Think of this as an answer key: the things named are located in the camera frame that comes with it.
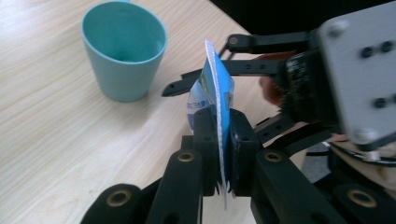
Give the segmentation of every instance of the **light blue cup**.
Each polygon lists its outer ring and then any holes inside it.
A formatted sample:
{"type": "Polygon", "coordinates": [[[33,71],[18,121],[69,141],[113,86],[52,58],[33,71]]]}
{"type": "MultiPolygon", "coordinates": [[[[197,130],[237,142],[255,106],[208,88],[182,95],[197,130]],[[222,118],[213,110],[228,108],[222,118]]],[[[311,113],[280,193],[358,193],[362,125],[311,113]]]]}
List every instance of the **light blue cup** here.
{"type": "Polygon", "coordinates": [[[148,93],[167,44],[165,28],[155,15],[128,1],[106,2],[84,15],[81,33],[107,97],[133,102],[148,93]]]}

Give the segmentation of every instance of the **table surface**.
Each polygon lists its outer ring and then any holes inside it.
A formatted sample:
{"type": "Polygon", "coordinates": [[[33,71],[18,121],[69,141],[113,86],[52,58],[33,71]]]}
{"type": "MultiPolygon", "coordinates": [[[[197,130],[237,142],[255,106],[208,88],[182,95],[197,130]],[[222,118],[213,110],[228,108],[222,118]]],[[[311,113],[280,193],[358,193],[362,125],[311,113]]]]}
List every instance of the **table surface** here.
{"type": "MultiPolygon", "coordinates": [[[[156,14],[169,37],[148,95],[118,103],[99,90],[79,32],[98,0],[0,1],[0,223],[79,223],[105,189],[144,188],[191,135],[188,94],[164,98],[167,84],[247,32],[208,0],[135,0],[156,14]]],[[[252,55],[239,55],[250,59],[252,55]]],[[[254,125],[277,113],[256,77],[235,77],[233,107],[254,125]]],[[[204,223],[255,223],[249,198],[224,210],[204,198],[204,223]]]]}

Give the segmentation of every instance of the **cup rim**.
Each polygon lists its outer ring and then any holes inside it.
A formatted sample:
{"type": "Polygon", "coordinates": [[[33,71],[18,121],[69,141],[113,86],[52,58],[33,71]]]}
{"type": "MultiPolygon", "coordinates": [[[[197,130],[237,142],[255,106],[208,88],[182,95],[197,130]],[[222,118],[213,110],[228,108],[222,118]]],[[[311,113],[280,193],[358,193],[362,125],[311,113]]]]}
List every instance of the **cup rim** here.
{"type": "Polygon", "coordinates": [[[101,57],[106,58],[107,60],[110,60],[111,62],[115,62],[115,63],[141,64],[141,63],[147,63],[147,62],[150,62],[150,61],[154,61],[158,57],[161,57],[161,55],[164,53],[164,51],[166,49],[166,46],[168,44],[168,34],[166,32],[166,29],[165,29],[165,26],[164,26],[163,22],[155,14],[153,14],[150,10],[146,9],[145,7],[139,6],[139,5],[135,4],[135,3],[132,3],[132,2],[121,2],[121,1],[104,2],[104,3],[97,4],[97,5],[93,6],[93,7],[90,7],[90,9],[88,9],[84,13],[84,16],[82,17],[82,20],[80,22],[79,28],[80,28],[80,32],[82,33],[83,41],[85,42],[85,44],[87,44],[90,47],[91,50],[95,51],[101,57]],[[85,35],[85,32],[84,32],[84,21],[85,21],[85,18],[87,17],[87,15],[88,15],[88,13],[90,13],[94,8],[99,7],[101,5],[107,5],[107,4],[127,4],[127,5],[131,5],[133,7],[140,8],[141,10],[145,11],[146,13],[148,13],[151,17],[153,17],[161,25],[161,28],[163,30],[164,41],[163,41],[163,47],[161,48],[161,50],[155,56],[153,56],[153,57],[151,57],[151,58],[149,58],[147,60],[140,61],[140,62],[125,62],[125,61],[119,61],[119,60],[113,59],[113,58],[105,55],[101,51],[99,51],[97,48],[95,48],[91,44],[91,42],[88,40],[87,36],[85,35]]]}

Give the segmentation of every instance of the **wooden table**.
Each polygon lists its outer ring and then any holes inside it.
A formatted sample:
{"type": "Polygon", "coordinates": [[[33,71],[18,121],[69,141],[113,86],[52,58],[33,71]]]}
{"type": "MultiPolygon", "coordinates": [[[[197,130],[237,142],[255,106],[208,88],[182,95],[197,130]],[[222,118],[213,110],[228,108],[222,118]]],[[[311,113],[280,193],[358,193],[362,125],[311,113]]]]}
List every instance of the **wooden table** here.
{"type": "MultiPolygon", "coordinates": [[[[163,175],[182,135],[191,134],[188,94],[163,98],[247,32],[207,0],[136,0],[166,26],[169,43],[144,99],[118,103],[99,90],[80,20],[99,0],[0,1],[0,223],[79,223],[105,189],[144,188],[163,175]]],[[[252,58],[242,55],[239,59],[252,58]]],[[[276,114],[256,77],[235,77],[234,108],[252,125],[276,114]]],[[[255,223],[249,198],[204,199],[204,223],[255,223]]]]}

